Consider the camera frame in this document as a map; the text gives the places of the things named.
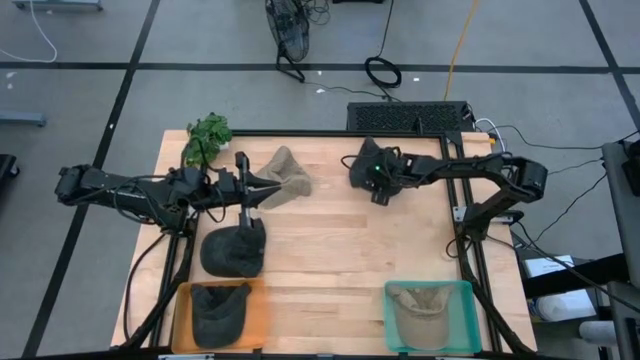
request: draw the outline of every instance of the teal tray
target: teal tray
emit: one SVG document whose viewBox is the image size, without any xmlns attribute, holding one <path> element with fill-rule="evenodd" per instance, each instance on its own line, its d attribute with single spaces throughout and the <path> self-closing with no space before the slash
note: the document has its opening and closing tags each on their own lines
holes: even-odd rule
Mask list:
<svg viewBox="0 0 640 360">
<path fill-rule="evenodd" d="M 405 288 L 434 288 L 452 285 L 448 300 L 447 345 L 441 349 L 415 349 L 401 339 L 396 326 L 394 301 L 387 289 L 389 285 Z M 467 281 L 387 281 L 384 285 L 384 329 L 387 347 L 393 352 L 418 352 L 421 354 L 473 354 L 482 350 L 478 317 L 471 284 Z"/>
</svg>

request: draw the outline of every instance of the gray floor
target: gray floor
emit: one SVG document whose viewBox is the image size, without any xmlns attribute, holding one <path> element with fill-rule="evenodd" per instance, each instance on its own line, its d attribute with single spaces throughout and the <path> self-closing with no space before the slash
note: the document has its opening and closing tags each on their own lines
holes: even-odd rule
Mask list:
<svg viewBox="0 0 640 360">
<path fill-rule="evenodd" d="M 127 62 L 150 0 L 103 0 L 105 11 L 39 12 L 64 62 Z M 589 0 L 621 66 L 640 66 L 640 3 Z M 385 57 L 398 64 L 448 64 L 470 0 L 397 1 Z M 162 0 L 142 62 L 271 63 L 275 45 L 261 0 Z M 361 63 L 377 53 L 387 5 L 332 6 L 331 22 L 312 26 L 304 62 Z M 463 65 L 606 66 L 577 0 L 484 0 L 460 57 Z M 49 56 L 28 12 L 0 4 L 0 48 L 27 57 Z M 0 55 L 0 65 L 9 61 Z M 10 78 L 5 75 L 15 73 Z M 0 109 L 41 111 L 45 128 L 0 126 L 0 153 L 20 159 L 22 174 L 0 202 L 0 358 L 20 356 L 73 209 L 56 203 L 61 166 L 91 163 L 124 71 L 0 68 Z M 402 100 L 440 100 L 445 73 L 404 73 L 394 90 Z M 308 72 L 330 86 L 376 91 L 363 72 Z M 640 96 L 640 75 L 627 75 Z M 182 129 L 210 111 L 235 129 L 344 129 L 346 106 L 376 101 L 340 91 L 317 93 L 273 71 L 153 71 L 135 73 L 104 169 L 123 174 L 153 170 L 162 133 Z M 610 74 L 457 73 L 451 100 L 467 100 L 477 117 L 517 126 L 531 142 L 597 146 L 635 130 Z M 509 129 L 510 151 L 555 170 L 600 156 L 598 151 L 531 148 Z M 593 164 L 549 178 L 545 198 L 523 206 L 523 222 L 537 235 L 590 187 L 603 170 Z M 138 228 L 113 211 L 91 207 L 39 354 L 106 349 Z M 549 252 L 598 258 L 621 250 L 611 199 L 601 184 L 540 241 Z M 537 329 L 543 353 L 597 358 L 573 334 Z"/>
</svg>

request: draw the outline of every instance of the beige cap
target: beige cap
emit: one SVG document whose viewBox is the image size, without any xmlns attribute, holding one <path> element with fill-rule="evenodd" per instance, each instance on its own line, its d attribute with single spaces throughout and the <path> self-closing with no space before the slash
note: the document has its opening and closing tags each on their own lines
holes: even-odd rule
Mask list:
<svg viewBox="0 0 640 360">
<path fill-rule="evenodd" d="M 389 285 L 398 335 L 405 345 L 420 350 L 439 350 L 449 343 L 448 300 L 452 285 L 407 288 Z"/>
</svg>

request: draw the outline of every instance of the green plant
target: green plant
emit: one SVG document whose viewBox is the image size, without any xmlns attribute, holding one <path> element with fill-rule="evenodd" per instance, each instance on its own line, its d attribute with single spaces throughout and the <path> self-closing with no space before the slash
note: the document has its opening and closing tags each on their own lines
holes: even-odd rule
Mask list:
<svg viewBox="0 0 640 360">
<path fill-rule="evenodd" d="M 199 167 L 209 165 L 220 152 L 220 145 L 231 141 L 231 130 L 227 125 L 227 118 L 210 113 L 204 120 L 198 119 L 196 124 L 187 125 L 189 143 L 185 148 L 187 166 Z"/>
</svg>

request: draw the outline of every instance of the yellow cable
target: yellow cable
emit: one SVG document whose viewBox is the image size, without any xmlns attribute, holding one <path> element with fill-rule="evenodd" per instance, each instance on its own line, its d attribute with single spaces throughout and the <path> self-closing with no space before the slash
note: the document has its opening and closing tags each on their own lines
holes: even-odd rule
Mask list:
<svg viewBox="0 0 640 360">
<path fill-rule="evenodd" d="M 456 46 L 456 51 L 453 52 L 453 58 L 451 58 L 451 65 L 449 65 L 449 76 L 447 77 L 447 88 L 444 91 L 444 101 L 447 101 L 447 96 L 449 95 L 449 89 L 451 88 L 451 78 L 453 76 L 453 67 L 456 64 L 456 58 L 458 57 L 458 52 L 460 51 L 460 47 L 464 42 L 464 36 L 467 34 L 467 28 L 469 28 L 471 19 L 473 19 L 473 15 L 476 13 L 476 8 L 478 7 L 478 3 L 479 3 L 478 0 L 473 0 L 473 5 L 471 5 L 471 11 L 469 11 L 467 20 L 464 22 L 464 28 L 462 29 L 462 34 L 460 34 L 460 39 L 458 40 L 458 46 Z"/>
</svg>

